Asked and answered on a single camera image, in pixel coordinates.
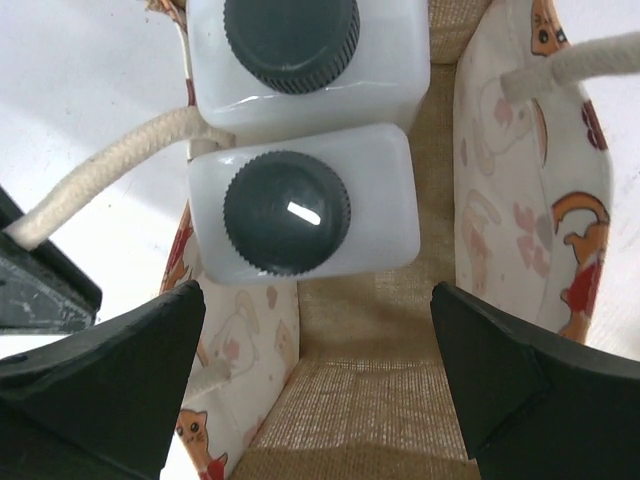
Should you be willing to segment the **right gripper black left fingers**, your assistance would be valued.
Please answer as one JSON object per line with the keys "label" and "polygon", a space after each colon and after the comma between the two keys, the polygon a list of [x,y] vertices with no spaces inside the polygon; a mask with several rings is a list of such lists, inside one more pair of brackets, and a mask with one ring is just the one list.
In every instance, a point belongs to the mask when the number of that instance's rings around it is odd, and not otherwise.
{"label": "right gripper black left fingers", "polygon": [[157,479],[205,314],[188,281],[1,362],[4,479]]}

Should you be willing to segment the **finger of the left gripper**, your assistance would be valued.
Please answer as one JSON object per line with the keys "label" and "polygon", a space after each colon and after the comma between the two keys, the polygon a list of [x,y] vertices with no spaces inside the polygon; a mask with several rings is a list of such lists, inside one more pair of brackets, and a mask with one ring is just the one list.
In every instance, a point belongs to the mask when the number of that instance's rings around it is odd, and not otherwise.
{"label": "finger of the left gripper", "polygon": [[51,241],[33,251],[1,235],[1,332],[73,334],[95,324],[102,290]]}

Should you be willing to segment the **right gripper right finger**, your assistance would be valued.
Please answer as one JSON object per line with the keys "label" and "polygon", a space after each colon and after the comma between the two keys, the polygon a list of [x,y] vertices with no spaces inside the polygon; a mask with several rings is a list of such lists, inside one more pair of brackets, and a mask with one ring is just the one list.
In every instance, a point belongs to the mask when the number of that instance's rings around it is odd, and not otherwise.
{"label": "right gripper right finger", "polygon": [[639,364],[441,282],[431,313],[469,458],[484,479],[639,476]]}

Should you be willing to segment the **brown canvas bag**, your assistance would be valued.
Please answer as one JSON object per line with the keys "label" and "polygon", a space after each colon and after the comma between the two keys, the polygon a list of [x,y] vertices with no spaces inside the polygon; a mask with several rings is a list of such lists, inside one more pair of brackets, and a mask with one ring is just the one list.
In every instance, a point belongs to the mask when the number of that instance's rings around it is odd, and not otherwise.
{"label": "brown canvas bag", "polygon": [[[183,142],[187,170],[241,144],[195,98],[186,10],[149,1],[181,43],[185,106],[79,163],[33,208],[1,199],[1,235],[33,251],[98,194]],[[446,282],[580,345],[639,259],[612,248],[614,163],[587,80],[639,70],[639,36],[567,40],[551,1],[424,1],[430,83],[409,130],[420,250],[377,272],[219,284],[190,200],[159,292],[199,284],[205,314],[172,441],[189,479],[484,479],[468,457],[431,313]]]}

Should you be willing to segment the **white bottle grey cap front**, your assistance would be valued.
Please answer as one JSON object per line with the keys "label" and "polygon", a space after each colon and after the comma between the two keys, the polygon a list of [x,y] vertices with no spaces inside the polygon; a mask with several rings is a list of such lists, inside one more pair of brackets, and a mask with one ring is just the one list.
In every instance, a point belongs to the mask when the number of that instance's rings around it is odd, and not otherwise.
{"label": "white bottle grey cap front", "polygon": [[206,154],[187,178],[201,263],[219,284],[395,269],[420,250],[409,141],[392,124]]}

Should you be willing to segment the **white bottle grey cap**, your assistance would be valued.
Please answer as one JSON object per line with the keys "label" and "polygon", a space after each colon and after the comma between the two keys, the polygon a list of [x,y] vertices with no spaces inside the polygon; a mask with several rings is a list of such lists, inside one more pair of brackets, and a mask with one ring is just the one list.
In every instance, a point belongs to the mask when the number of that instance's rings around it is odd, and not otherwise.
{"label": "white bottle grey cap", "polygon": [[409,141],[392,124],[206,154],[187,178],[201,263],[219,284],[395,269],[420,250]]}
{"label": "white bottle grey cap", "polygon": [[241,144],[409,130],[429,87],[424,1],[191,1],[186,18],[198,110]]}

